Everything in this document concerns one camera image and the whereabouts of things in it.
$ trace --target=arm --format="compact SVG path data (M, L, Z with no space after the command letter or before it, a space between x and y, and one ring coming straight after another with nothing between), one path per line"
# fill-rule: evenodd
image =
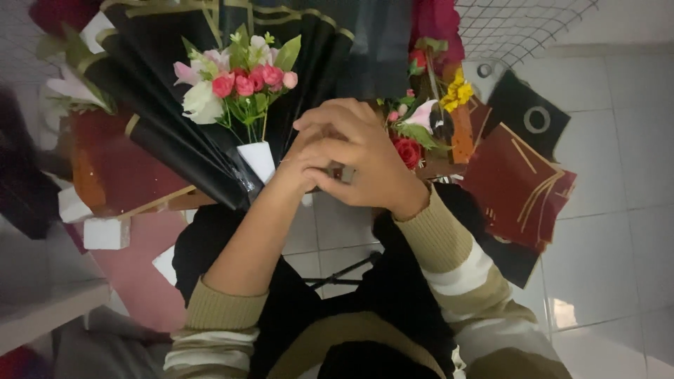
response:
M313 132L297 136L288 155ZM187 308L187 321L174 333L164 370L169 378L245 378L255 327L290 224L302 196L315 185L302 176L322 160L283 162L260 192L239 228L209 271L197 283Z
M393 212L445 320L456 333L471 378L569 378L532 312L510 298L510 286L454 218L400 160L372 110L353 99L330 100L306 112L295 127L331 124L344 138L325 138L302 154L348 164L350 185L308 169L324 191L350 205Z
M512 300L508 282L435 190L409 196L428 206L396 224L456 333L468 377L569 378L534 314Z

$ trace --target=chair leg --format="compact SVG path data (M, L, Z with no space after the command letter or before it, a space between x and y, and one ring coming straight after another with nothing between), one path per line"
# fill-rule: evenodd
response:
M313 279L313 278L308 278L304 279L305 283L314 283L310 287L311 289L319 289L323 287L326 284L348 284L348 285L359 285L361 281L358 280L352 280L352 279L339 279L340 277L350 273L351 271L355 270L358 267L361 267L365 264L372 263L375 264L377 260L381 257L381 253L373 250L370 252L370 255L365 258L364 260L361 260L360 262L356 264L352 264L351 266L345 268L344 270L341 270L339 272L335 272L334 274L330 275L327 278L324 279Z

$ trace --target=wire mesh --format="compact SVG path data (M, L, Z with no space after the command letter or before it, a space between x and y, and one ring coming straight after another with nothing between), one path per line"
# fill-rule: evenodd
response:
M455 0L467 60L496 59L514 66L536 57L599 0Z

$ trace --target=hand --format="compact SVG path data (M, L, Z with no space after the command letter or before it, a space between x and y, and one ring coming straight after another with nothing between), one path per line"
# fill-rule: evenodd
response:
M330 159L322 156L298 158L297 155L306 145L323 138L325 133L326 128L322 125L314 125L299 132L268 186L282 187L286 192L301 194L312 190L316 182L303 175L303 171L307 167L327 167Z
M351 184L345 184L323 171L306 168L305 176L322 190L349 205L387 208L401 221L414 217L428 205L426 185L405 167L367 103L352 98L329 100L305 112L294 127L304 131L316 125L331 125L344 138L314 141L298 157L325 157L356 170Z

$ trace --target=ribbed cuff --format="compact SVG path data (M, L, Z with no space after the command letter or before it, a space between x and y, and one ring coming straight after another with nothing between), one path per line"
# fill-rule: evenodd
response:
M257 324L268 293L241 297L217 292L201 278L187 307L185 327L193 330L241 330Z
M426 271L452 271L470 255L472 235L447 209L433 186L428 207L409 221L396 221L396 225Z

